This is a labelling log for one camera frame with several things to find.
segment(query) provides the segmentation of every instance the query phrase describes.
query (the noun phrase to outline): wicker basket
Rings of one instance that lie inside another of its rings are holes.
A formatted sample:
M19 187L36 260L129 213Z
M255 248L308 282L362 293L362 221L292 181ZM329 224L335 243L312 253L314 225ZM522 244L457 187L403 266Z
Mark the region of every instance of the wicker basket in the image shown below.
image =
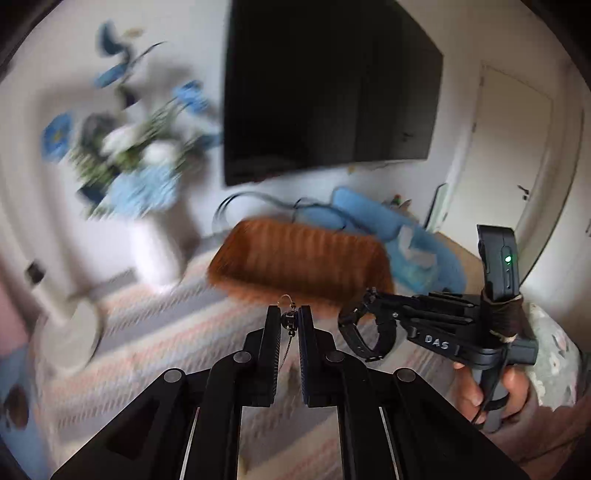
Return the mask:
M323 314L367 287L394 291L388 257L373 237L267 218L237 224L207 274L242 300L271 304L287 293Z

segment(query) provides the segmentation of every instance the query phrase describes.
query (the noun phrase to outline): blue cushion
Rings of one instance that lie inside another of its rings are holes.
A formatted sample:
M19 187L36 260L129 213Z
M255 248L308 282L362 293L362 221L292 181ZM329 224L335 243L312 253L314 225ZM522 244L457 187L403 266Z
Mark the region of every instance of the blue cushion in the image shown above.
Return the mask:
M466 276L457 257L434 235L413 220L346 187L334 190L331 205L351 215L358 224L363 225L385 244L390 257L392 276L401 284L415 293L441 291L444 288L454 293L464 293ZM364 233L363 229L329 209L305 209L302 216L307 223L313 225L342 229L350 233ZM400 253L398 233L403 225L412 227L414 231L411 248L435 253L437 267L421 268L406 260Z

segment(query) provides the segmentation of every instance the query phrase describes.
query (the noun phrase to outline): black television screen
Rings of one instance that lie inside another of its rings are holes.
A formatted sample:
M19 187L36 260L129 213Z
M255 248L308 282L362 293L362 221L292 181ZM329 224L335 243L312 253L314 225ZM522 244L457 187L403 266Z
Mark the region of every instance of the black television screen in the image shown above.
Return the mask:
M226 184L427 158L442 67L437 47L394 0L234 0Z

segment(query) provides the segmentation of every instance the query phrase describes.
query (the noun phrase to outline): black cable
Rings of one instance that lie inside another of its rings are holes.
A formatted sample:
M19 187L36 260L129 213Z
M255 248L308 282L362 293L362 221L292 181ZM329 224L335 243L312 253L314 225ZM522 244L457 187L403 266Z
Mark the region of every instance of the black cable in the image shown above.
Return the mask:
M341 230L345 229L347 227L347 222L350 222L358 230L361 230L362 232L364 232L368 235L374 234L372 229L370 229L369 227L364 225L362 222L357 220L355 217L353 217L349 213L347 213L344 210L341 210L337 207L329 205L327 203L320 203L314 199L308 199L306 197L303 197L303 198L299 199L298 201L296 201L294 204L291 204L291 203L283 202L282 200L279 200L279 199L275 198L274 196L268 195L266 193L252 192L252 191L234 193L234 194L228 196L227 198L225 198L220 203L220 205L217 207L215 213L213 214L212 230L214 232L216 231L216 224L220 224L222 218L224 218L224 220L225 220L225 213L226 213L226 209L228 208L228 205L230 205L230 203L232 203L235 199L237 199L238 197L241 197L241 196L255 197L255 198L258 198L259 200L270 203L278 208L281 208L284 210L293 210L294 215L292 217L292 221L295 221L296 213L298 210L309 209L309 208L323 208L323 209L330 210L330 211L334 212L335 214L337 214L341 218L341 220L343 220L343 226L341 227Z
M492 396L495 393L496 387L499 384L499 382L501 381L501 378L503 377L503 373L505 372L505 367L507 366L507 362L509 360L509 348L511 348L511 344L506 343L505 347L503 348L503 361L501 363L501 368L499 369L499 374L496 376L496 379L495 379L495 382L494 382L492 388L489 390L486 397L482 400L482 403L480 404L480 408L478 408L478 412L476 412L476 415L474 415L474 418L470 422L470 423L472 423L472 425L476 424L478 417L480 416L480 414L482 414L482 412L484 411L484 409L488 405L488 402L491 401Z

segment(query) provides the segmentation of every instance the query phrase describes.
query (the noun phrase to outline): white wall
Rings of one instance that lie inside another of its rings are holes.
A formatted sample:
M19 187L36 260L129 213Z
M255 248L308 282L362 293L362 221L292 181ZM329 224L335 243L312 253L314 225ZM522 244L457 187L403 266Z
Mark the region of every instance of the white wall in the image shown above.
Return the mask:
M332 189L342 184L376 200L401 193L413 199L412 210L422 220L435 188L445 181L454 183L461 170L483 61L556 97L566 53L519 0L400 3L444 54L429 159L375 171L357 168L351 175L344 167L298 173L226 189L222 152L217 149L174 212L182 237L210 234L219 202L229 193L252 188L285 200L300 196L328 200ZM143 28L139 48L167 41L154 50L134 79L148 100L160 103L170 87L196 77L204 81L207 94L219 106L227 8L228 0L64 0L19 49L13 70L0 85L4 118L0 162L8 184L5 190L31 248L68 292L131 266L124 222L85 222L80 216L82 204L73 196L73 173L65 166L42 164L39 155L39 135L56 114L72 108L82 116L97 108L115 107L110 91L92 89L94 77L113 65L113 59L95 53L98 26L110 18L119 32ZM231 210L230 220L258 209L258 204L245 201Z

